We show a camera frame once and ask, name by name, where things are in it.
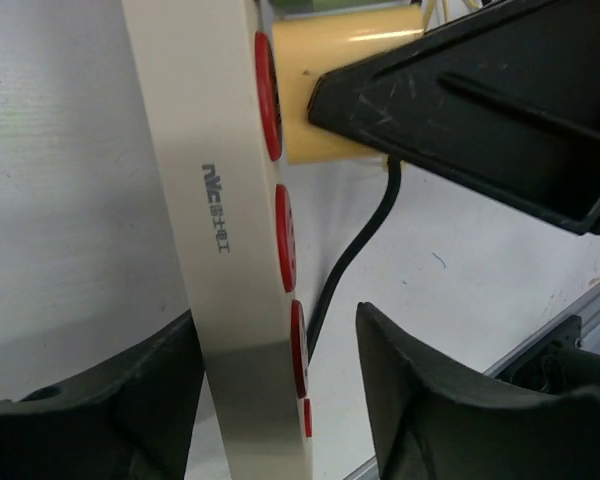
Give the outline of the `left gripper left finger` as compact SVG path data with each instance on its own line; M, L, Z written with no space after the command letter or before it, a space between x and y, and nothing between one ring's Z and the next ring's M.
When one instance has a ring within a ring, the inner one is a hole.
M182 479L204 362L190 313L19 401L0 401L0 479Z

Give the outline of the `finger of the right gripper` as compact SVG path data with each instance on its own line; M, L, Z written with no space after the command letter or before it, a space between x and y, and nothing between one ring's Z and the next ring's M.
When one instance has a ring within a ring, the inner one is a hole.
M367 108L344 137L600 234L600 1L499 1L338 78Z

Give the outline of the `orange charger plug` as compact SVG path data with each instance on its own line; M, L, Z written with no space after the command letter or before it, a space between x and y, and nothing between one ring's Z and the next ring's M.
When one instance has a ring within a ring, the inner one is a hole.
M363 80L340 80L351 64L422 36L422 10L413 4L287 17L272 24L282 130L290 164L374 156L344 137Z

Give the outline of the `cream power strip red sockets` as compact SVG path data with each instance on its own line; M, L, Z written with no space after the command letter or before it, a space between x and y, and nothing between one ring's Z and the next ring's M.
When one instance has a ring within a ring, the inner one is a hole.
M308 479L304 316L260 5L123 10L230 473Z

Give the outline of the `green charger plug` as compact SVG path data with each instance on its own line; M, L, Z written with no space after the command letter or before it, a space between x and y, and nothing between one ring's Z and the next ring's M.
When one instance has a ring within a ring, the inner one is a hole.
M304 14L331 10L371 7L390 0L270 0L272 8L283 14Z

